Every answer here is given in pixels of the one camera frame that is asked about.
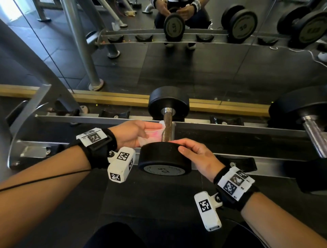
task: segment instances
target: white shoe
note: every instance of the white shoe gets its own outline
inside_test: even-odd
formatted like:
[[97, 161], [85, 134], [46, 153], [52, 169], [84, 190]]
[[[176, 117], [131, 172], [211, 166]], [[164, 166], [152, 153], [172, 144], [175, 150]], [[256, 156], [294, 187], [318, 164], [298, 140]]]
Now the white shoe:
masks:
[[165, 47], [172, 48], [174, 46], [174, 43], [164, 43]]
[[187, 43], [186, 48], [189, 50], [195, 50], [196, 44], [195, 43]]

